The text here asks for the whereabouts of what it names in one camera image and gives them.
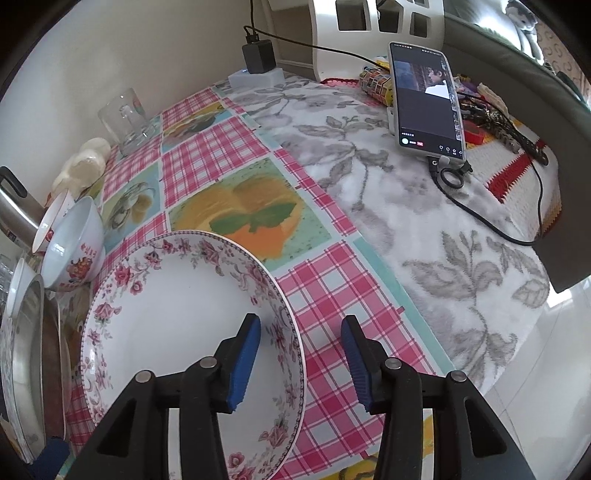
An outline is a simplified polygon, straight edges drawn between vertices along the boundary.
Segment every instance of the person on screen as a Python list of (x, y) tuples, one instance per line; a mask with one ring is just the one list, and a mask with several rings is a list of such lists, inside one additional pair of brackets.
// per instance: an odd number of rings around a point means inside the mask
[(449, 91), (447, 90), (447, 83), (445, 75), (441, 67), (427, 67), (429, 78), (433, 85), (425, 88), (425, 93), (429, 95), (437, 95), (438, 97), (447, 98), (449, 100)]

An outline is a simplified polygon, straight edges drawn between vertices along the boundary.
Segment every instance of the chair backrest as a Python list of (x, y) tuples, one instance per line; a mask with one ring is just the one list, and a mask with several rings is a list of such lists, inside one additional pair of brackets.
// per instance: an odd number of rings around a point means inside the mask
[[(369, 59), (386, 56), (388, 44), (392, 41), (436, 50), (441, 50), (443, 46), (443, 0), (397, 0), (398, 25), (387, 28), (396, 30), (396, 33), (380, 31), (375, 0), (357, 0), (363, 4), (366, 30), (339, 30), (337, 2), (343, 5), (346, 1), (309, 0), (315, 45), (353, 52)], [(313, 50), (313, 63), (319, 81), (328, 78), (356, 79), (366, 65), (363, 60), (349, 55), (317, 48)]]

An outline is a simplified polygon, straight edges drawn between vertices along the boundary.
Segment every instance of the phone screen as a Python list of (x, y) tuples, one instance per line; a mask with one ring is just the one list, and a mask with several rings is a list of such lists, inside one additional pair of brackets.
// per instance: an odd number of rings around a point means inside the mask
[(442, 54), (391, 43), (403, 147), (463, 158), (462, 125), (453, 79)]

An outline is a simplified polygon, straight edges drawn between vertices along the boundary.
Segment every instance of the cup handle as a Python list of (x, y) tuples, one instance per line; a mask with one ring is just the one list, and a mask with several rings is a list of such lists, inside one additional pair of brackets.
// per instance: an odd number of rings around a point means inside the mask
[(20, 198), (26, 198), (28, 195), (25, 186), (16, 178), (15, 174), (12, 173), (8, 167), (0, 167), (0, 183), (2, 180), (6, 180), (10, 186), (14, 189)]

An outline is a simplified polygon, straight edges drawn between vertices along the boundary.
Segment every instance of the phone charger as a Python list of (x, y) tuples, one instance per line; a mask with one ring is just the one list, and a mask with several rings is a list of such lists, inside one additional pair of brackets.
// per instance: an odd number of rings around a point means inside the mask
[(277, 67), (273, 44), (269, 39), (243, 45), (242, 54), (250, 73), (266, 73)]

